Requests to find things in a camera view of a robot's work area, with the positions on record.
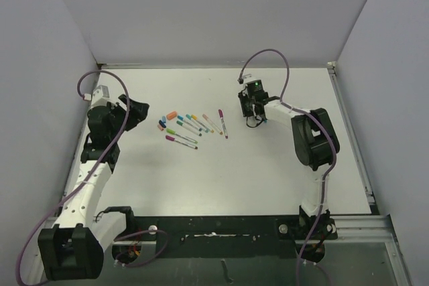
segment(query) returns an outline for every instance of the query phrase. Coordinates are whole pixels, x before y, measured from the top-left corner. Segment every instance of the white backdrop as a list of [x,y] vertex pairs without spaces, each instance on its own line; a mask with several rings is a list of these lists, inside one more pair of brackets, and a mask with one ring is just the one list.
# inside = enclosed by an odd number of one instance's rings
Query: white backdrop
[[292,66],[324,67],[366,0],[64,1],[97,62],[177,68],[240,66],[263,48],[285,52]]
[[[297,214],[311,175],[298,161],[291,130],[273,121],[256,129],[245,125],[237,93],[238,69],[112,70],[132,99],[150,104],[147,119],[119,141],[121,154],[103,190],[98,210],[131,206],[136,216],[214,216]],[[249,69],[270,95],[279,95],[285,69]],[[112,99],[119,83],[102,74]],[[292,69],[286,99],[324,107],[340,141],[338,163],[330,175],[328,200],[333,214],[368,214],[369,205],[326,68]],[[203,134],[197,151],[165,139],[162,115],[206,113],[219,125],[225,116],[229,138]],[[168,127],[193,136],[176,124]],[[78,156],[83,148],[81,141]],[[70,182],[78,177],[75,164]]]
[[368,0],[339,60],[375,197],[415,286],[429,285],[428,0]]
[[96,66],[62,0],[0,0],[0,8],[0,284],[10,286],[24,240],[62,196],[87,107],[76,82]]

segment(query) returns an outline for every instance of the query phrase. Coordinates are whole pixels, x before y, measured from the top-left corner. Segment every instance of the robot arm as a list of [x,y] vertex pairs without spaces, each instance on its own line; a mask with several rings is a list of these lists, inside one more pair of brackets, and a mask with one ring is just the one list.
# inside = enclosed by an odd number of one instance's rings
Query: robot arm
[[[261,80],[245,75],[242,81],[243,90],[239,93],[239,99],[243,116],[275,121],[292,131],[296,155],[308,171],[300,212],[304,212],[307,218],[315,217],[320,206],[320,195],[323,187],[322,177],[329,165],[332,164],[332,150],[326,137],[319,132],[320,129],[309,117],[284,106],[278,97],[269,97],[268,93],[263,90]],[[301,110],[311,114],[323,125],[338,153],[340,145],[326,110]],[[322,213],[329,213],[326,199]]]
[[[96,165],[104,150],[117,135],[125,119],[125,110],[109,98],[109,89],[98,86],[87,113],[90,133],[80,156],[76,189]],[[126,103],[125,95],[119,100]],[[130,111],[125,131],[134,128],[147,116],[148,104],[130,100]],[[120,234],[135,232],[136,223],[130,207],[110,207],[103,219],[94,222],[101,192],[115,170],[119,146],[114,144],[98,164],[84,186],[64,205],[52,228],[42,229],[38,246],[45,274],[49,280],[94,279],[103,268],[104,252]]]

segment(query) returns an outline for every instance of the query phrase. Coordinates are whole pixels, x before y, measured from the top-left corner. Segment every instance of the cable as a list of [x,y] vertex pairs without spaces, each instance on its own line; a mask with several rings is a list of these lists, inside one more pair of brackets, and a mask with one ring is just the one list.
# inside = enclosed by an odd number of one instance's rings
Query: cable
[[[152,233],[152,232],[160,233],[160,234],[163,234],[163,235],[165,235],[167,237],[167,240],[164,243],[163,247],[154,256],[152,256],[148,260],[146,260],[146,261],[144,261],[142,263],[134,264],[134,265],[133,264],[126,264],[126,265],[122,264],[124,267],[127,267],[127,268],[138,268],[138,267],[142,267],[142,266],[147,265],[148,263],[152,262],[155,258],[157,258],[158,256],[160,256],[163,253],[163,251],[167,248],[167,245],[168,245],[168,234],[167,234],[167,232],[165,232],[163,230],[142,230],[142,231],[134,232],[133,234],[128,234],[127,236],[122,236],[122,237],[119,237],[119,238],[115,239],[115,241],[121,241],[121,240],[125,240],[125,239],[131,238],[131,237],[140,236],[142,234],[149,234],[149,233]],[[122,254],[123,253],[119,253],[115,257],[115,260],[118,261],[118,257],[121,256]]]
[[17,284],[19,286],[42,286],[42,285],[45,285],[48,282],[48,281],[42,281],[41,283],[37,283],[37,284],[34,284],[34,285],[28,285],[28,284],[26,284],[26,283],[23,282],[23,280],[21,278],[21,262],[22,262],[22,258],[24,256],[24,252],[25,252],[25,250],[26,250],[29,242],[31,241],[31,239],[33,238],[33,236],[36,234],[36,232],[39,230],[39,228],[42,226],[42,224],[49,217],[51,217],[59,207],[63,206],[67,201],[69,201],[79,191],[81,191],[81,189],[84,187],[84,185],[86,184],[86,182],[91,178],[91,176],[93,175],[93,173],[95,172],[95,170],[97,169],[97,167],[100,165],[101,161],[106,156],[106,154],[112,148],[112,146],[116,142],[118,142],[118,140],[121,137],[122,133],[124,132],[125,126],[127,124],[127,120],[128,120],[128,116],[129,116],[129,110],[130,110],[130,105],[131,105],[130,100],[129,100],[128,90],[127,90],[127,87],[125,86],[124,82],[122,81],[122,79],[120,79],[114,73],[108,72],[106,70],[93,70],[91,72],[87,72],[87,73],[83,74],[82,77],[79,79],[78,84],[77,84],[77,91],[78,91],[79,96],[82,97],[82,98],[84,98],[83,93],[81,93],[81,91],[80,91],[80,84],[82,83],[82,81],[88,75],[96,74],[96,73],[108,74],[108,75],[116,78],[118,80],[118,82],[121,84],[121,86],[122,86],[122,88],[124,90],[124,93],[125,93],[125,98],[127,99],[127,104],[126,104],[127,105],[127,110],[125,112],[125,117],[123,119],[123,123],[122,123],[121,127],[119,128],[119,131],[116,134],[116,136],[113,138],[113,140],[110,142],[110,144],[106,147],[106,149],[103,151],[103,153],[97,159],[97,161],[95,162],[93,168],[88,172],[88,174],[86,175],[86,177],[83,179],[82,183],[76,189],[74,189],[68,196],[66,196],[63,200],[61,200],[57,205],[55,205],[50,211],[48,211],[48,213],[45,214],[45,216],[42,219],[40,219],[40,221],[34,226],[34,228],[32,229],[32,231],[28,235],[27,240],[24,242],[24,246],[22,247],[21,251],[19,252],[18,258],[17,258],[16,263],[15,263],[15,279],[16,279]]
[[320,239],[320,241],[317,243],[317,245],[316,246],[314,246],[312,249],[311,249],[311,252],[313,253],[313,254],[315,254],[316,253],[316,251],[323,245],[323,243],[324,243],[324,241],[332,234],[332,232],[333,232],[334,230],[331,230],[330,232],[328,232],[325,236],[323,236],[321,239]]
[[255,118],[255,120],[256,120],[256,121],[259,121],[259,122],[258,122],[258,123],[256,123],[256,125],[251,126],[251,125],[249,125],[249,117],[247,117],[247,118],[246,118],[246,126],[247,126],[247,127],[250,127],[251,129],[254,129],[254,128],[256,128],[256,127],[260,126],[260,125],[263,123],[263,120],[262,120],[262,119],[261,119],[261,120],[258,120],[258,119],[256,119],[256,118]]
[[289,104],[287,104],[287,103],[285,103],[283,101],[283,95],[284,95],[284,93],[286,91],[286,86],[288,85],[288,82],[289,82],[290,68],[289,68],[288,60],[286,59],[286,57],[281,52],[279,52],[278,50],[274,50],[274,49],[268,48],[266,50],[261,50],[258,53],[255,53],[254,55],[252,55],[246,61],[246,63],[244,64],[243,68],[241,69],[240,76],[239,76],[239,81],[242,80],[244,69],[246,68],[246,66],[248,65],[248,63],[250,63],[250,61],[254,57],[256,57],[257,55],[259,55],[261,53],[264,53],[264,52],[275,52],[275,53],[279,54],[283,58],[283,61],[284,61],[285,65],[286,65],[286,81],[284,82],[282,93],[280,94],[280,104],[282,104],[283,106],[287,107],[288,109],[291,109],[294,112],[297,112],[297,113],[300,113],[300,114],[304,114],[309,119],[311,119],[318,126],[318,128],[320,129],[320,131],[323,133],[323,135],[328,140],[330,149],[332,151],[332,164],[330,165],[330,167],[325,171],[325,173],[322,176],[322,193],[321,193],[321,196],[320,196],[320,205],[319,205],[319,209],[318,209],[318,212],[317,212],[316,220],[314,221],[314,224],[311,227],[310,232],[308,233],[308,235],[307,235],[307,237],[306,237],[306,239],[304,241],[304,244],[302,244],[302,246],[301,246],[301,250],[300,250],[300,252],[298,254],[298,260],[296,261],[296,270],[295,270],[296,285],[300,286],[300,278],[299,277],[300,277],[300,263],[301,263],[302,253],[304,252],[304,250],[305,250],[305,248],[306,248],[306,246],[308,244],[308,241],[310,240],[310,237],[313,235],[314,229],[316,229],[317,224],[318,224],[318,222],[320,220],[320,217],[322,216],[323,204],[324,204],[324,199],[325,199],[326,177],[332,171],[332,169],[334,169],[334,167],[336,165],[336,150],[335,150],[334,142],[330,138],[328,132],[326,131],[326,129],[320,124],[320,122],[315,117],[313,117],[310,113],[308,113],[306,111],[303,111],[301,109],[294,108],[294,107],[290,106]]
[[105,211],[104,211],[104,210],[102,210],[102,211],[100,211],[100,212],[95,216],[95,223],[97,223],[97,222],[98,222],[99,216],[100,216],[100,215],[102,215],[102,214],[104,214],[104,213],[105,213]]

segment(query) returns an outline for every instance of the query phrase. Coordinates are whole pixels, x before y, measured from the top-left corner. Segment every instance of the pink marker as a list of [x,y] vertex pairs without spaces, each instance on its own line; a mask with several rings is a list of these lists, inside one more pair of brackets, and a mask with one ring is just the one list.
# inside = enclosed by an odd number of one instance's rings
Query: pink marker
[[221,109],[219,109],[219,116],[221,117],[221,122],[222,122],[222,127],[223,127],[223,133],[225,134],[225,139],[228,139],[227,128],[225,127],[225,122],[223,121],[223,112]]
[[195,145],[192,145],[192,144],[189,144],[189,143],[185,143],[185,142],[181,142],[181,141],[179,141],[179,140],[177,140],[177,139],[175,139],[175,138],[173,138],[173,137],[171,137],[169,135],[166,135],[166,139],[169,140],[169,141],[177,142],[177,143],[179,143],[181,145],[184,145],[186,147],[190,147],[191,149],[194,149],[194,150],[198,149],[198,147],[196,147]]

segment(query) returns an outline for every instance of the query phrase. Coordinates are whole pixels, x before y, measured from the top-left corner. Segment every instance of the teal marker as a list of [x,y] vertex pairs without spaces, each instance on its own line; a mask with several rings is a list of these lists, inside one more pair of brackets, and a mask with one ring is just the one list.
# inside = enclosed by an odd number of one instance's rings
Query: teal marker
[[194,133],[195,135],[198,135],[199,137],[201,137],[202,136],[202,134],[200,133],[200,132],[198,132],[198,131],[196,131],[196,130],[194,130],[192,127],[190,127],[189,125],[187,125],[187,124],[184,124],[183,122],[181,122],[181,121],[176,121],[176,123],[177,124],[179,124],[181,127],[183,127],[184,129],[187,129],[188,131],[190,131],[190,132],[192,132],[192,133]]
[[193,144],[197,144],[197,143],[198,143],[198,141],[197,141],[197,140],[191,139],[190,137],[185,137],[185,136],[183,136],[183,135],[181,135],[181,134],[179,134],[179,133],[177,133],[177,132],[175,132],[175,131],[173,131],[173,130],[171,130],[171,129],[167,129],[167,133],[169,133],[169,134],[171,134],[171,135],[175,135],[175,136],[177,136],[177,137],[180,137],[180,138],[182,138],[183,140],[187,140],[187,141],[189,141],[189,142],[191,142],[191,143],[193,143]]
[[181,117],[180,115],[177,116],[177,118],[179,120],[181,120],[183,123],[186,123],[187,125],[189,125],[190,127],[193,127],[194,129],[196,129],[197,131],[202,131],[202,128],[200,127],[196,127],[193,123],[188,122],[186,119],[184,119],[184,117]]

